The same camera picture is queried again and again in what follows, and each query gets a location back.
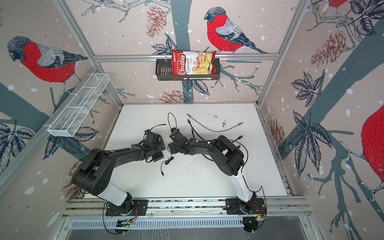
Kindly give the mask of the black power adapter with cable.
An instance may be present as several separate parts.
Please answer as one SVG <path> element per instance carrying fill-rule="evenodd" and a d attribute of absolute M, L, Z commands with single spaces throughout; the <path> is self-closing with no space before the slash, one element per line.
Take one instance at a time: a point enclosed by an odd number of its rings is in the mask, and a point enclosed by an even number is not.
<path fill-rule="evenodd" d="M 163 165 L 168 165 L 172 160 L 174 160 L 173 156 L 171 156 L 170 158 L 168 158 L 167 160 L 161 163 L 161 174 L 163 177 L 165 176 L 165 173 L 163 172 Z"/>

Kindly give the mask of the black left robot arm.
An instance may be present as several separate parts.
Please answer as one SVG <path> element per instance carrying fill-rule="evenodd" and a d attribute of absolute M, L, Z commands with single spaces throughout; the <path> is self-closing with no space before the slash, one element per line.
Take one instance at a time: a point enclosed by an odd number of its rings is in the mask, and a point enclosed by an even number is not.
<path fill-rule="evenodd" d="M 162 136 L 146 130 L 144 139 L 128 148 L 91 150 L 72 176 L 71 182 L 81 190 L 105 200 L 108 203 L 108 216 L 139 215 L 132 195 L 111 182 L 113 170 L 131 162 L 161 160 L 165 149 Z"/>

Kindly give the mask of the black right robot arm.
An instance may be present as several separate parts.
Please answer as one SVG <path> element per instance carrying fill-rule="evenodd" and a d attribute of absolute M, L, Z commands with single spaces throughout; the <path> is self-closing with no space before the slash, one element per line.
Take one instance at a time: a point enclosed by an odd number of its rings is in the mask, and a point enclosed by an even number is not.
<path fill-rule="evenodd" d="M 169 144 L 171 154 L 209 155 L 216 166 L 232 180 L 236 190 L 236 198 L 226 199 L 228 215 L 255 215 L 258 218 L 267 216 L 265 200 L 258 198 L 251 191 L 242 172 L 245 164 L 243 152 L 234 145 L 232 140 L 219 136 L 215 140 L 187 139 L 178 129 L 172 128 Z"/>

